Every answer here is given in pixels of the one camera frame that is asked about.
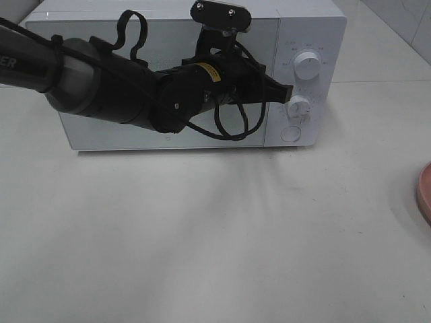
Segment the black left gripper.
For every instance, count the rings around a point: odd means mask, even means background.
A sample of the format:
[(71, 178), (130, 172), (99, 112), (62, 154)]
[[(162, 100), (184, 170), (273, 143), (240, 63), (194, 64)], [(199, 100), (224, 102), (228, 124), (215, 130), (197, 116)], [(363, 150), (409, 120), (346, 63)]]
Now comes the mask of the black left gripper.
[(240, 52), (217, 51), (183, 59), (182, 65), (201, 67), (209, 74), (204, 91), (219, 104), (288, 103), (293, 85), (281, 84), (265, 75), (266, 66), (245, 58)]

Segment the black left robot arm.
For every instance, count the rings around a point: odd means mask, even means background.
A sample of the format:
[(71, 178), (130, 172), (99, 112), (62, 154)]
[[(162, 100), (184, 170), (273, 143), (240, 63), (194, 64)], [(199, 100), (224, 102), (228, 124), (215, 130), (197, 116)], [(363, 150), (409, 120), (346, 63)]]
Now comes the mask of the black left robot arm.
[(1, 20), (1, 83), (45, 96), (58, 112), (130, 124), (159, 133), (191, 128), (221, 141), (241, 141), (257, 128), (244, 106), (286, 103), (293, 86), (268, 76), (266, 67), (236, 39), (234, 30), (203, 26), (195, 55), (176, 67), (152, 71), (137, 57), (147, 21), (128, 57), (117, 54), (133, 16), (117, 22), (117, 41), (97, 37), (43, 38)]

